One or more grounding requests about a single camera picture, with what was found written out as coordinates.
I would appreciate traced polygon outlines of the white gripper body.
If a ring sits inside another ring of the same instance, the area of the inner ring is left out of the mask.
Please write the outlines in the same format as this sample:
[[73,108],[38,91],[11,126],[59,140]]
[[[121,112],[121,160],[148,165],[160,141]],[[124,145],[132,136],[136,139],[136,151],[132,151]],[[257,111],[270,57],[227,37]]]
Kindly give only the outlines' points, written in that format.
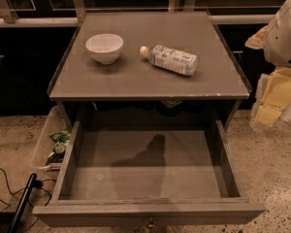
[[275,66],[291,68],[291,6],[281,8],[271,19],[265,33],[264,55]]

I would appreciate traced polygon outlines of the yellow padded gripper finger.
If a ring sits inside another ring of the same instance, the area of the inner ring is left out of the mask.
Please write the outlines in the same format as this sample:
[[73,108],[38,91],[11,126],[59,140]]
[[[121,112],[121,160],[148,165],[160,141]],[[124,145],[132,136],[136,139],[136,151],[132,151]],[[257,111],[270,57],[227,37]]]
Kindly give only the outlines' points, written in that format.
[[254,50],[262,50],[265,45],[266,30],[267,30],[267,27],[264,26],[259,31],[257,31],[254,35],[249,37],[245,42],[245,46],[247,48],[254,49]]
[[255,98],[250,120],[250,127],[254,131],[266,131],[279,119],[290,121],[291,69],[278,67],[269,75],[262,74]]

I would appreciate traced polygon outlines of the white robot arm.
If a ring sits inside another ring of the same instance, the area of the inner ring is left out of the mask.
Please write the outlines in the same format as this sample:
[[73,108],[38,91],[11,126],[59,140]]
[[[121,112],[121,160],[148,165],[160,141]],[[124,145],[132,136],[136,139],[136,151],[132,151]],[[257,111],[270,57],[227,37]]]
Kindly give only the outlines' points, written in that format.
[[250,127],[263,132],[279,120],[291,120],[291,0],[286,0],[269,24],[247,39],[245,45],[262,50],[275,66],[262,74],[251,110]]

